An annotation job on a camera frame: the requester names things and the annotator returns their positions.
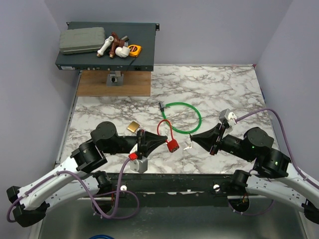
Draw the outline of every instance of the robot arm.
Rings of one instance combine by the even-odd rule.
[[[23,227],[31,226],[42,220],[47,210],[52,210],[62,202],[86,195],[78,182],[72,182],[73,176],[62,173],[63,171],[69,171],[84,179],[90,192],[96,194],[102,187],[109,186],[108,182],[112,184],[105,172],[99,171],[93,176],[88,175],[107,163],[104,153],[129,154],[137,145],[135,162],[140,162],[167,140],[166,136],[144,130],[139,130],[136,136],[118,136],[116,127],[111,122],[100,123],[91,132],[91,137],[73,151],[63,163],[40,179],[24,187],[12,186],[7,189],[7,196],[14,204],[12,207],[15,207],[13,210],[15,221]]]
[[[236,116],[230,110],[222,111],[219,119],[221,123],[217,126],[206,132],[191,135],[190,139],[211,155],[223,150],[248,162],[255,161],[253,169],[260,176],[275,179],[288,187],[267,182],[242,170],[235,171],[232,186],[237,190],[289,204],[304,212],[309,220],[319,224],[319,190],[301,177],[289,157],[272,148],[274,139],[258,127],[248,130],[243,139],[229,135],[236,124]],[[319,185],[315,179],[308,178]]]

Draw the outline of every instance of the green cable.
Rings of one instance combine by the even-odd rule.
[[[171,106],[187,106],[187,107],[190,107],[193,110],[195,110],[195,112],[198,115],[198,119],[199,119],[199,123],[198,123],[197,127],[195,129],[191,130],[191,131],[182,131],[182,130],[179,130],[179,129],[177,129],[177,128],[175,128],[173,126],[172,128],[173,128],[174,131],[176,131],[177,133],[190,134],[190,133],[196,132],[200,128],[200,126],[201,126],[201,115],[200,115],[199,111],[194,106],[192,106],[192,105],[190,105],[188,103],[184,103],[184,102],[173,102],[173,103],[169,103],[169,104],[165,105],[165,107],[171,107]],[[165,116],[164,110],[161,110],[161,114],[163,115],[164,119],[167,119],[166,116]]]

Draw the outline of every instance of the yellow tape measure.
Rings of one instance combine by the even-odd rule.
[[[142,47],[137,45],[129,45],[128,47],[130,48],[129,56],[133,57],[137,57],[142,50]]]

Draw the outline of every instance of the marble table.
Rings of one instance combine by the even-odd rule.
[[[265,106],[262,93],[252,66],[155,66],[152,72],[150,97],[79,97],[73,119],[67,133],[61,161],[67,158],[81,143],[90,139],[90,132],[103,121],[111,121],[119,135],[133,135],[127,130],[132,122],[138,122],[147,131],[156,133],[162,119],[158,102],[187,102],[195,106],[202,115],[202,126],[196,132],[204,132],[218,123],[220,112],[231,109],[238,117]],[[197,126],[196,113],[186,107],[165,109],[167,118],[182,130]],[[232,132],[242,138],[252,127],[260,127],[274,137],[267,113],[251,116],[238,123]],[[163,124],[161,134],[169,136],[169,128]],[[189,136],[174,132],[180,149],[170,153],[165,144],[149,156],[146,173],[233,173],[236,169],[250,170],[253,166],[225,152],[209,155],[196,143],[183,150]],[[108,163],[99,170],[119,172],[127,155],[106,155]],[[125,172],[132,172],[129,167]]]

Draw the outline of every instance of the white pipe fitting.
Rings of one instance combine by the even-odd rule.
[[[101,47],[100,50],[98,50],[98,54],[97,56],[103,56],[105,50],[112,44],[112,42],[114,41],[114,37],[110,36],[108,39],[105,40],[104,45]]]
[[[119,57],[127,57],[130,53],[130,49],[126,46],[117,47],[115,49],[115,54]]]

